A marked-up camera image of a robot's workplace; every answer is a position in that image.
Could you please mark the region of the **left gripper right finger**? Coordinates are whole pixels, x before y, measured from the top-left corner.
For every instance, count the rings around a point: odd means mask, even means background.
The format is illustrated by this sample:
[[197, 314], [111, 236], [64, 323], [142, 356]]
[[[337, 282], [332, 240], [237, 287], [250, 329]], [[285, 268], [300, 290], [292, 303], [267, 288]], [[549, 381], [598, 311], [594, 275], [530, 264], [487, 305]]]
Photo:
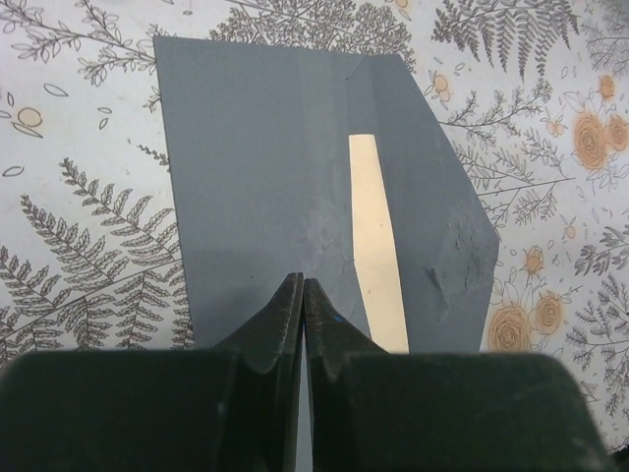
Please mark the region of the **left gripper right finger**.
[[580, 389], [539, 354], [391, 354], [320, 283], [303, 315], [316, 471], [611, 471]]

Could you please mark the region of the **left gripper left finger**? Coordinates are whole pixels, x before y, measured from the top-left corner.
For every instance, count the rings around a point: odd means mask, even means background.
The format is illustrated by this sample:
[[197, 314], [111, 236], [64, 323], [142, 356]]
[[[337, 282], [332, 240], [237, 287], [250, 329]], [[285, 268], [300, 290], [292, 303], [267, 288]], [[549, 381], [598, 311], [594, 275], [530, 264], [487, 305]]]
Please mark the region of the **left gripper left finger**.
[[209, 349], [50, 351], [1, 377], [5, 471], [291, 471], [304, 278]]

